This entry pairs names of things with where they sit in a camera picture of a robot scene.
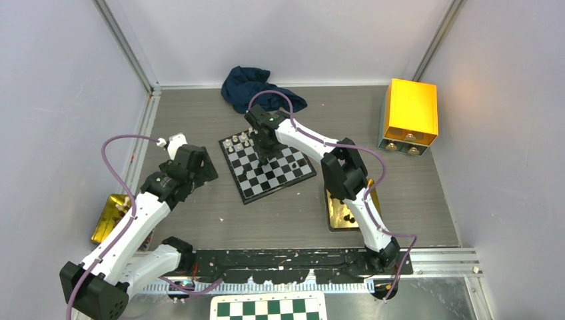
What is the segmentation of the black white chess board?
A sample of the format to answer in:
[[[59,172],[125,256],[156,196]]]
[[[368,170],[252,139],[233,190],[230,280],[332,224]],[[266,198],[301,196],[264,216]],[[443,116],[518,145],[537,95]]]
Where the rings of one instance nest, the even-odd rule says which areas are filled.
[[[284,148],[267,164],[260,164],[250,132],[248,129],[219,140],[245,205],[316,176],[310,159],[293,147]]]

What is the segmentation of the orange drawer box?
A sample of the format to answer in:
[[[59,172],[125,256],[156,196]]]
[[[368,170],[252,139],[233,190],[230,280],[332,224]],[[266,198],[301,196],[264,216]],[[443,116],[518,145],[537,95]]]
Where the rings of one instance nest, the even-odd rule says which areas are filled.
[[[438,134],[437,87],[391,79],[380,107],[378,148],[420,157]]]

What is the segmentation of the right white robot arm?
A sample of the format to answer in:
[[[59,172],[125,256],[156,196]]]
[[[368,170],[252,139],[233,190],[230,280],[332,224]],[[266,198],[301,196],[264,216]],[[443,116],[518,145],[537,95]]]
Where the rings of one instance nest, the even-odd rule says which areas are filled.
[[[396,264],[400,246],[384,226],[368,182],[368,170],[359,148],[349,138],[339,141],[325,137],[284,111],[266,112],[255,105],[245,113],[252,127],[253,147],[261,163],[277,156],[285,147],[293,147],[320,163],[324,188],[342,201],[358,224],[372,269],[388,273]]]

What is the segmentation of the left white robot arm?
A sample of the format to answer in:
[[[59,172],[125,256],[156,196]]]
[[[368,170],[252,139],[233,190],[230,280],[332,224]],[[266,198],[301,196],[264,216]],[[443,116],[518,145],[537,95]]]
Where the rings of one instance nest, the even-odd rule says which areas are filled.
[[[118,319],[129,300],[156,278],[170,272],[190,273],[193,246],[168,237],[151,253],[129,260],[149,233],[197,188],[218,173],[205,147],[181,145],[142,184],[128,213],[105,240],[79,264],[67,262],[59,276],[68,319],[78,312],[92,319]]]

